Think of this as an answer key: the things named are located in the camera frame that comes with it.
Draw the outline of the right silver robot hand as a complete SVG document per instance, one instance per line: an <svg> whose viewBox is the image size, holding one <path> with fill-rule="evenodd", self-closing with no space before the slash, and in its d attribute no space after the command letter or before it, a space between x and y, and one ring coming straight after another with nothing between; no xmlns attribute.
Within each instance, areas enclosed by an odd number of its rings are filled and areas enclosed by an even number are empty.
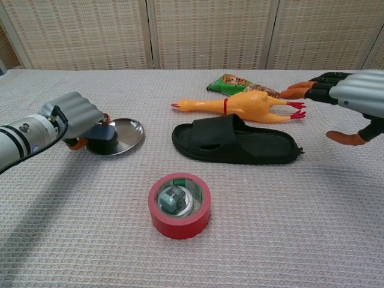
<svg viewBox="0 0 384 288"><path fill-rule="evenodd" d="M343 145L361 146L383 134L383 70L329 71L280 92L285 100L311 99L359 112L370 123L355 134L328 131Z"/></svg>

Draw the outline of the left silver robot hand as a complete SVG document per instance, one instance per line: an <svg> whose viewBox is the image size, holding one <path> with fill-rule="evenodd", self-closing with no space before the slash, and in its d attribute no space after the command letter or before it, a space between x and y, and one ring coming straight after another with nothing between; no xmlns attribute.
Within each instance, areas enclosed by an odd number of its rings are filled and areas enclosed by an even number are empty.
<svg viewBox="0 0 384 288"><path fill-rule="evenodd" d="M38 114L58 126L58 136L71 150L86 146L91 139L109 140L110 116L78 92L69 92L44 104Z"/></svg>

